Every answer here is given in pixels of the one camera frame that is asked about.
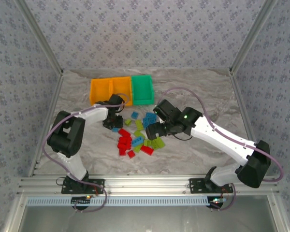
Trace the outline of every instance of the lime green lego brick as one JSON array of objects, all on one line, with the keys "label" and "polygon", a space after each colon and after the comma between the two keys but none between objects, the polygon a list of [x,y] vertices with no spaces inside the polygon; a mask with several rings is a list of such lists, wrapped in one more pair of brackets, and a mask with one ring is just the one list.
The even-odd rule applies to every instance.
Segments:
[{"label": "lime green lego brick", "polygon": [[137,119],[137,120],[135,121],[135,124],[136,124],[136,128],[137,128],[137,130],[138,130],[138,131],[141,131],[141,130],[143,130],[143,129],[144,129],[144,127],[143,127],[143,124],[142,124],[142,121],[141,121],[141,120]]},{"label": "lime green lego brick", "polygon": [[145,139],[144,140],[144,146],[150,146],[150,140],[149,139]]},{"label": "lime green lego brick", "polygon": [[135,137],[142,137],[145,138],[145,135],[143,135],[139,130],[137,130],[135,133],[133,133]]},{"label": "lime green lego brick", "polygon": [[126,121],[125,121],[125,124],[127,125],[127,126],[130,126],[130,124],[131,124],[131,119],[127,119]]},{"label": "lime green lego brick", "polygon": [[159,148],[165,147],[165,143],[160,137],[158,137],[157,139],[154,139],[154,141],[156,142]]},{"label": "lime green lego brick", "polygon": [[158,144],[156,143],[155,140],[150,141],[150,145],[151,145],[151,147],[152,147],[154,150],[159,149],[159,146],[158,146]]},{"label": "lime green lego brick", "polygon": [[138,153],[141,150],[142,146],[143,146],[143,144],[137,145],[133,148],[133,150]]}]

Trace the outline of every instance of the enclosure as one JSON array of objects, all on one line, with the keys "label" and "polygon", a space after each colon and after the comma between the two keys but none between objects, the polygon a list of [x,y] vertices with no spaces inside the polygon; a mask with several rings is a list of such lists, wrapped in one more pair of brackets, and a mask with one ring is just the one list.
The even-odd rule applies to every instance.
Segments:
[{"label": "enclosure", "polygon": [[[71,197],[79,195],[61,194],[56,183],[66,172],[42,153],[43,139],[60,111],[109,96],[106,78],[136,75],[140,86],[114,79],[108,89],[138,96],[119,113],[124,119],[145,117],[167,89],[189,88],[214,123],[268,142],[284,179],[259,188],[235,182],[234,205],[211,211],[205,205],[215,195],[192,194],[189,180],[233,164],[229,155],[201,139],[167,136],[151,156],[120,157],[119,134],[97,122],[85,127],[79,155],[91,178],[105,179],[109,201],[99,212],[74,212]],[[93,79],[101,82],[91,89]],[[146,85],[153,104],[142,99]],[[203,112],[183,90],[164,98]],[[134,122],[124,129],[137,130]],[[267,178],[278,175],[272,164]],[[0,1],[0,231],[221,228],[290,231],[290,0]]]}]

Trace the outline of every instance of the floor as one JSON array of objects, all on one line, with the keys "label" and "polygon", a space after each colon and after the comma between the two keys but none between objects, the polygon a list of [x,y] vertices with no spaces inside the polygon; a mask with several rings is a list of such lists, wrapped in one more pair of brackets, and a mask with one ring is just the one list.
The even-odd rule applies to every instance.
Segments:
[{"label": "floor", "polygon": [[[240,110],[231,85],[227,70],[207,69],[122,69],[122,70],[78,70],[64,71],[63,84],[59,94],[53,118],[61,110],[68,112],[90,107],[89,89],[91,78],[115,77],[149,74],[152,76],[155,101],[171,87],[187,87],[197,93],[204,101],[211,119],[223,128],[247,138]],[[182,90],[176,90],[166,95],[174,106],[183,110],[191,106],[202,112],[197,99]],[[120,114],[130,118],[133,111],[140,113],[140,118],[146,112],[152,112],[153,105],[126,107]],[[124,127],[130,132],[136,131],[133,123]],[[156,150],[152,156],[143,152],[129,159],[119,157],[116,147],[119,134],[104,128],[102,123],[96,123],[85,128],[82,147],[79,151],[83,164],[90,174],[205,174],[212,166],[224,166],[233,160],[200,140],[192,139],[186,142],[174,137],[164,137],[166,146]],[[57,158],[50,147],[46,150]],[[36,166],[35,174],[64,174],[62,168],[41,157]]]}]

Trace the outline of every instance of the wall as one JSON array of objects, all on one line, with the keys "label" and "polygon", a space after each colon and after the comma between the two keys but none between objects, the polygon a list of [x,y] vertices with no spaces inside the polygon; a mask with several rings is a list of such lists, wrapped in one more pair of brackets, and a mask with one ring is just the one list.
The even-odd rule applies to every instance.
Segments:
[{"label": "wall", "polygon": [[236,76],[257,138],[284,167],[290,214],[290,0],[278,1]]},{"label": "wall", "polygon": [[12,0],[0,0],[0,230],[26,176],[57,77]]},{"label": "wall", "polygon": [[229,67],[263,0],[27,0],[62,68]]}]

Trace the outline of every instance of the lego brick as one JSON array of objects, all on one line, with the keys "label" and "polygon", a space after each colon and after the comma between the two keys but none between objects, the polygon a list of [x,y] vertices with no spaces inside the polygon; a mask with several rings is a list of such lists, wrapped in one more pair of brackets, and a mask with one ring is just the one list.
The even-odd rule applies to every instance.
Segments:
[{"label": "lego brick", "polygon": [[146,154],[149,154],[151,156],[151,154],[153,154],[154,149],[148,147],[148,146],[142,146],[141,147],[141,151],[145,152]]},{"label": "lego brick", "polygon": [[154,114],[154,113],[149,113],[149,112],[147,112],[145,117],[147,117],[147,118],[152,118],[152,119],[154,119],[155,121],[157,120],[157,115]]},{"label": "lego brick", "polygon": [[125,129],[120,129],[118,133],[123,137],[131,137],[131,134],[127,132]]},{"label": "lego brick", "polygon": [[133,157],[135,157],[135,153],[134,153],[134,151],[128,151],[128,156],[130,157],[130,159],[131,158],[133,158]]},{"label": "lego brick", "polygon": [[146,138],[145,135],[143,135],[140,131],[136,131],[135,133],[133,133],[135,135],[135,137],[142,137],[143,139]]},{"label": "lego brick", "polygon": [[112,128],[112,132],[118,132],[118,131],[119,131],[119,128],[117,128],[117,127]]},{"label": "lego brick", "polygon": [[126,144],[128,140],[128,137],[120,137],[119,138],[119,144]]},{"label": "lego brick", "polygon": [[130,126],[130,124],[131,124],[131,119],[127,119],[126,121],[125,121],[125,124],[127,125],[127,126]]},{"label": "lego brick", "polygon": [[140,145],[137,145],[137,146],[135,146],[134,148],[133,148],[133,150],[135,151],[135,152],[139,152],[140,150],[141,150],[141,147],[143,146],[143,144],[140,144]]},{"label": "lego brick", "polygon": [[165,147],[165,143],[162,141],[160,137],[158,137],[157,139],[154,139],[154,141],[156,142],[159,148]]},{"label": "lego brick", "polygon": [[127,145],[119,143],[119,144],[117,144],[117,148],[127,150]]},{"label": "lego brick", "polygon": [[145,139],[144,140],[144,146],[150,146],[150,140],[149,139]]},{"label": "lego brick", "polygon": [[132,146],[135,147],[137,145],[143,144],[144,139],[142,137],[138,137],[134,140],[132,140]]},{"label": "lego brick", "polygon": [[119,149],[119,155],[120,156],[125,156],[126,155],[126,150],[125,149]]},{"label": "lego brick", "polygon": [[143,130],[144,129],[144,127],[143,127],[143,124],[142,124],[142,121],[141,120],[136,120],[135,121],[135,124],[136,124],[136,128],[137,128],[137,130],[138,131],[141,131],[141,130]]},{"label": "lego brick", "polygon": [[132,115],[131,115],[131,117],[133,118],[133,119],[137,119],[137,117],[139,116],[139,113],[137,113],[137,112],[133,112],[132,113]]},{"label": "lego brick", "polygon": [[155,141],[155,140],[152,140],[152,141],[150,142],[150,146],[151,146],[154,150],[159,149],[159,146],[156,144],[156,141]]},{"label": "lego brick", "polygon": [[154,123],[156,123],[156,120],[153,119],[153,118],[149,118],[149,119],[148,119],[148,123],[149,123],[149,125],[150,125],[150,124],[154,124]]},{"label": "lego brick", "polygon": [[147,117],[143,118],[143,126],[144,126],[144,128],[148,127],[148,125],[149,125],[148,118]]}]

